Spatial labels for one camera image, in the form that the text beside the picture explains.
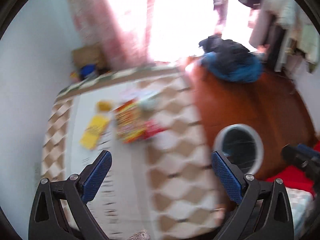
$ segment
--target trash can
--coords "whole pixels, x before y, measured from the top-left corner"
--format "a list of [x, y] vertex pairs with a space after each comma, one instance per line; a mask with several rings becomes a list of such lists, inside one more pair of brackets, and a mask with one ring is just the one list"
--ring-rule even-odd
[[249, 125], [233, 124], [223, 128], [214, 141], [213, 150], [223, 152], [244, 174], [254, 175], [263, 161], [263, 144]]

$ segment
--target wooden floor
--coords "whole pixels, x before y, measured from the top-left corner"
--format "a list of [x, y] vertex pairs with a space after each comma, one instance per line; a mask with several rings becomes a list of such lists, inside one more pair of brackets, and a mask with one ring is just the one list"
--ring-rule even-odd
[[290, 94], [292, 84], [289, 80], [271, 72], [263, 73], [252, 84], [221, 81], [211, 73], [203, 81], [205, 70], [196, 63], [189, 65], [190, 68], [188, 76], [194, 101], [211, 147], [217, 133], [231, 124], [244, 123], [259, 133], [265, 157], [256, 178], [276, 175], [286, 166], [280, 155], [286, 144], [312, 146], [315, 143], [308, 112], [299, 94]]

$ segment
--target pink curtain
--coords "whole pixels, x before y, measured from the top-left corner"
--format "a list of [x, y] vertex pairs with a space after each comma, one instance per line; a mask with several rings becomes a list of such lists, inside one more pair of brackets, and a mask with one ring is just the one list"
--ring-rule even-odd
[[213, 0], [68, 0], [87, 45], [99, 42], [116, 70], [198, 52], [217, 21]]
[[68, 0], [84, 43], [99, 42], [113, 69], [148, 64], [154, 0]]

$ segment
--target yellow box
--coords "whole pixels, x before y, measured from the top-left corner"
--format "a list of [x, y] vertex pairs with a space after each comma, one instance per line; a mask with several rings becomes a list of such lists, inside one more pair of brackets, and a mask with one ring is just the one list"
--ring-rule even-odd
[[106, 129], [110, 120], [103, 115], [95, 115], [92, 117], [90, 123], [88, 124], [85, 132], [82, 135], [80, 144], [88, 149], [92, 150], [96, 147], [97, 142], [101, 133]]

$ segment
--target brown and white diamond pattern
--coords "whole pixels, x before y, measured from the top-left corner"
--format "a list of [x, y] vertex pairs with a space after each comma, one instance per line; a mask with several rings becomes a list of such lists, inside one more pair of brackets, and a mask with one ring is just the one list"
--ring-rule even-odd
[[159, 230], [168, 240], [209, 232], [222, 223], [224, 209], [219, 209], [219, 181], [210, 169], [210, 149], [191, 94], [181, 77], [143, 82], [139, 87], [151, 88], [156, 82], [159, 89], [163, 84], [151, 118], [168, 128], [153, 138], [146, 152]]
[[42, 151], [42, 176], [50, 181], [64, 180], [64, 152], [72, 99], [56, 103], [48, 121]]

